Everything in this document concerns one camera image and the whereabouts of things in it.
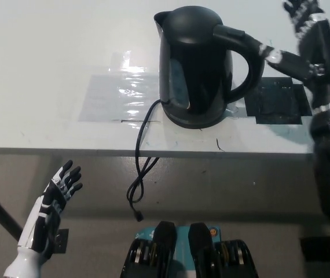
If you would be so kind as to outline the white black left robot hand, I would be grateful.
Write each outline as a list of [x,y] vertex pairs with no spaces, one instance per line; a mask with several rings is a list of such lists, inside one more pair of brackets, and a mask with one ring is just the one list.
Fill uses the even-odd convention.
[[61,222],[61,214],[67,202],[83,184],[81,167],[72,168],[69,160],[50,179],[43,193],[36,199],[18,241],[25,247],[49,259],[54,253],[55,240]]

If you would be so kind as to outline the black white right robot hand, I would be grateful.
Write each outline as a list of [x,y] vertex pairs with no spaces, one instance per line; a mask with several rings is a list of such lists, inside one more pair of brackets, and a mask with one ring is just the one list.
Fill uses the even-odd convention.
[[297,79],[312,93],[313,114],[330,114],[330,23],[318,1],[284,1],[298,40],[298,54],[259,46],[275,70]]

